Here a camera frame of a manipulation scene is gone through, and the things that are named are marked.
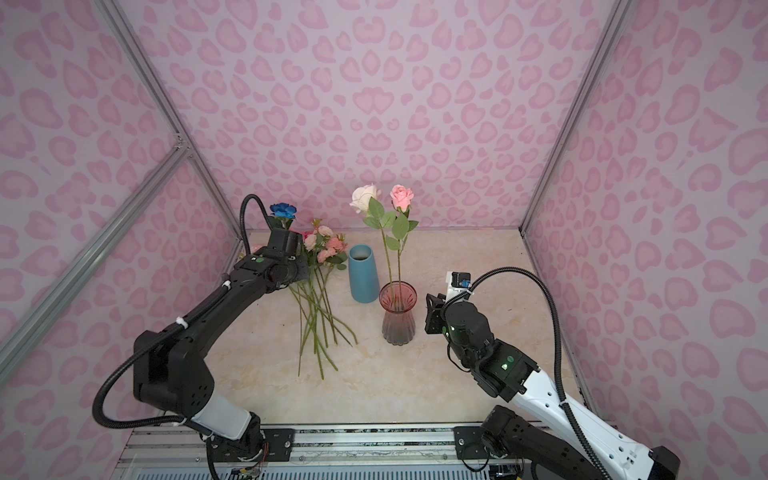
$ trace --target pink flower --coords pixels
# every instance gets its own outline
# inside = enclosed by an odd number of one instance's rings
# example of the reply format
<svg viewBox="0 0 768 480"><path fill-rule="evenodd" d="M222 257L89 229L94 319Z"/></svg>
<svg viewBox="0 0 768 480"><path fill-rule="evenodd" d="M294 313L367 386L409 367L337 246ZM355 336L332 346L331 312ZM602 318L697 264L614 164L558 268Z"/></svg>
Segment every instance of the pink flower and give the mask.
<svg viewBox="0 0 768 480"><path fill-rule="evenodd" d="M320 235L323 235L324 237L332 237L333 236L333 230L330 229L330 227L326 227L325 225L320 225L317 227L317 233Z"/></svg>
<svg viewBox="0 0 768 480"><path fill-rule="evenodd" d="M315 244L317 243L317 235L314 233L310 233L304 238L304 247L307 250L312 250L315 248Z"/></svg>
<svg viewBox="0 0 768 480"><path fill-rule="evenodd" d="M392 205L402 211L408 210L411 200L413 200L413 192L411 189L405 188L402 185L395 185L392 187L392 192L389 196L392 197Z"/></svg>
<svg viewBox="0 0 768 480"><path fill-rule="evenodd" d="M341 240L334 237L326 242L326 248L334 249L336 252L344 251L344 243Z"/></svg>
<svg viewBox="0 0 768 480"><path fill-rule="evenodd" d="M322 263L328 260L330 257L333 257L334 255L336 255L336 251L333 248L326 248L325 250L317 254L317 261L318 263Z"/></svg>

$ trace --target pink rose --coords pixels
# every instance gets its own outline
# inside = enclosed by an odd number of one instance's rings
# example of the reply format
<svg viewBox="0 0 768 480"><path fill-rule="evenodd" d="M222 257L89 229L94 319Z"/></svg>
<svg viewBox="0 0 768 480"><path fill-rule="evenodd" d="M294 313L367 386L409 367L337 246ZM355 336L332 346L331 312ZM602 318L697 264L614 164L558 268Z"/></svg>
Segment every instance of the pink rose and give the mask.
<svg viewBox="0 0 768 480"><path fill-rule="evenodd" d="M411 200L413 200L413 192L411 189L405 188L402 185L395 185L392 187L392 193L390 193L389 196L392 197L392 205L402 211L408 210Z"/></svg>
<svg viewBox="0 0 768 480"><path fill-rule="evenodd" d="M325 250L317 254L317 261L318 263L322 263L328 260L330 257L333 257L334 255L336 255L336 251L333 248L326 248Z"/></svg>
<svg viewBox="0 0 768 480"><path fill-rule="evenodd" d="M335 250L336 252L344 251L344 243L338 238L334 237L326 242L326 248Z"/></svg>

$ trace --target marble tabletop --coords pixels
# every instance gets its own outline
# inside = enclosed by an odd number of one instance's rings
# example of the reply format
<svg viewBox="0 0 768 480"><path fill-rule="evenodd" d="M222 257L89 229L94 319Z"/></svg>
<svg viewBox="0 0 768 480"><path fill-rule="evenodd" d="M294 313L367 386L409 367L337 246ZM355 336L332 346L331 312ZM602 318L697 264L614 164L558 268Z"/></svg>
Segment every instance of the marble tabletop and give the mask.
<svg viewBox="0 0 768 480"><path fill-rule="evenodd" d="M374 230L347 232L350 246L373 248L381 285L388 279L381 236ZM254 233L252 244L266 243ZM445 340L424 333L427 293L445 292L448 270L477 278L499 266L532 270L517 230L415 230L403 254L402 278L418 292L416 335L404 346L382 337L384 310L361 304L349 293L346 271L329 278L333 312L355 331L359 344L342 340L329 348L339 371L327 363L320 379L311 349L299 361L299 308L288 290L265 295L249 306L217 340L206 363L216 389L264 423L477 422L503 404L485 394L468 373L445 357ZM496 337L517 346L553 374L551 318L539 288L507 273L485 281L472 297ZM577 384L563 355L563 383L575 399Z"/></svg>

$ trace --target pink leopard print backdrop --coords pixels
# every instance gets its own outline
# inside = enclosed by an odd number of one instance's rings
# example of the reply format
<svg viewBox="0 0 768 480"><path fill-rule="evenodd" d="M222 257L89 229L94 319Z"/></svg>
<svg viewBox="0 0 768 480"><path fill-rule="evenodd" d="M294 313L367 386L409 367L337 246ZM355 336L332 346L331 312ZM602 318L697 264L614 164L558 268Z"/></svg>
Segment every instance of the pink leopard print backdrop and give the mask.
<svg viewBox="0 0 768 480"><path fill-rule="evenodd" d="M91 417L101 383L145 329L160 331L215 287L234 236L183 164L0 392L0 477L109 478L127 431ZM130 372L107 414L156 412L134 400Z"/></svg>
<svg viewBox="0 0 768 480"><path fill-rule="evenodd" d="M601 413L768 477L768 2L641 2L538 215Z"/></svg>
<svg viewBox="0 0 768 480"><path fill-rule="evenodd" d="M255 191L364 227L352 191L404 184L446 227L520 224L611 3L121 6L233 207Z"/></svg>
<svg viewBox="0 0 768 480"><path fill-rule="evenodd" d="M171 141L88 0L0 5L0 344Z"/></svg>

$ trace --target glass vase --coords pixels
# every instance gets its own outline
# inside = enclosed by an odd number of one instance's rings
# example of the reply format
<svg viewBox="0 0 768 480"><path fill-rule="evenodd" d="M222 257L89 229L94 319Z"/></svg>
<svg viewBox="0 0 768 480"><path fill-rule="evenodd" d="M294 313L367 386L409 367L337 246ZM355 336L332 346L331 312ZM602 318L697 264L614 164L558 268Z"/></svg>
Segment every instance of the glass vase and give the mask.
<svg viewBox="0 0 768 480"><path fill-rule="evenodd" d="M413 339L416 324L413 307L416 305L416 289L409 283L387 283L379 292L379 303L384 307L382 334L393 345L405 345Z"/></svg>

